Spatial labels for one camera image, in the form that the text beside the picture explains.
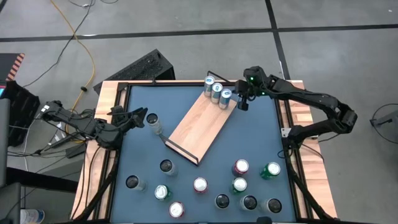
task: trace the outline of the gray floor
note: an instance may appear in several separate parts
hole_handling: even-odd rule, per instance
[[[73,26],[85,15],[85,9],[68,1],[55,1]],[[75,0],[80,4],[84,0]],[[356,26],[394,24],[398,21],[398,3],[389,0],[272,0],[279,27]],[[264,1],[260,0],[120,0],[116,4],[101,1],[91,8],[78,31],[81,35],[174,30],[269,28],[271,23]],[[8,0],[0,13],[1,37],[40,37],[70,35],[66,23],[47,0]],[[396,223],[398,219],[397,145],[381,139],[370,127],[373,112],[386,103],[398,103],[398,30],[346,30],[281,33],[290,76],[303,80],[312,91],[335,95],[358,113],[351,134],[321,143],[326,171],[338,216],[343,220]],[[34,80],[56,61],[66,41],[0,43],[0,52],[24,52],[26,58],[17,76],[21,85]],[[267,73],[280,75],[280,64],[271,33],[218,34],[180,37],[143,37],[128,39],[84,40],[94,56],[97,68],[94,83],[158,48],[174,65],[178,79],[202,78],[213,70],[228,78],[241,78],[242,71],[260,65]],[[29,90],[42,102],[61,100],[72,107],[80,86],[91,73],[90,58],[73,41],[62,61]],[[94,108],[98,96],[89,91],[77,110]],[[394,108],[380,111],[387,113]],[[324,119],[313,110],[315,121]],[[29,136],[27,151],[43,147],[54,129],[36,122]],[[382,127],[381,132],[398,141],[396,129]],[[56,161],[28,159],[29,170]],[[82,157],[64,159],[54,169],[62,176],[76,171]],[[9,158],[9,166],[24,169],[20,158]],[[73,194],[37,191],[27,206],[48,211],[47,222],[65,220]],[[67,203],[51,198],[62,197]]]

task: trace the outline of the table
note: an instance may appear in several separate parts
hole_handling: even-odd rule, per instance
[[[172,80],[172,81],[156,81],[157,83],[203,83],[203,80]],[[291,81],[295,86],[299,88],[304,88],[302,81]],[[105,81],[103,83],[103,87],[101,89],[101,93],[99,95],[99,100],[97,104],[95,118],[106,119],[108,122],[111,122],[111,116],[106,115],[109,113],[109,109],[114,105],[124,105],[126,99],[126,85],[124,83],[133,83],[135,85],[150,85],[152,81]],[[280,102],[280,112],[282,114],[283,125],[284,127],[288,127],[288,115],[289,110],[291,111],[292,121],[294,124],[301,125],[309,125],[312,124],[312,116],[310,112],[310,108],[303,104],[290,101],[290,108],[285,107],[284,102]],[[320,152],[320,148],[318,145],[318,141],[316,139],[306,139],[304,144],[314,148],[318,152]],[[93,155],[97,150],[97,143],[95,141],[90,141],[88,143],[86,157],[85,157],[85,166],[84,171],[86,174],[89,173],[90,162],[93,160],[93,165],[91,168],[91,177],[88,179],[88,175],[85,175],[83,185],[83,175],[80,176],[78,190],[76,192],[75,202],[73,204],[73,211],[76,211],[74,215],[77,217],[84,209],[86,203],[86,197],[88,202],[93,198],[96,191],[98,190],[101,176],[107,174],[110,171],[112,166],[114,157],[114,152],[109,153],[109,162],[108,164],[104,164],[104,159],[107,156],[104,150],[99,150],[96,154],[95,158]],[[327,213],[331,216],[335,217],[335,207],[333,203],[333,199],[331,197],[330,187],[328,184],[328,179],[326,176],[325,167],[323,165],[322,160],[304,146],[300,150],[300,155],[298,157],[292,157],[292,162],[297,169],[297,164],[300,165],[302,163],[303,173],[305,176],[305,181],[307,183],[307,187],[312,195],[315,197],[317,202],[325,209]],[[302,198],[302,194],[299,189],[296,188],[297,199],[299,204],[299,212],[300,217],[307,217],[304,199]],[[90,218],[108,218],[109,213],[108,209],[108,199],[109,199],[109,188],[104,193],[100,206],[93,212]]]

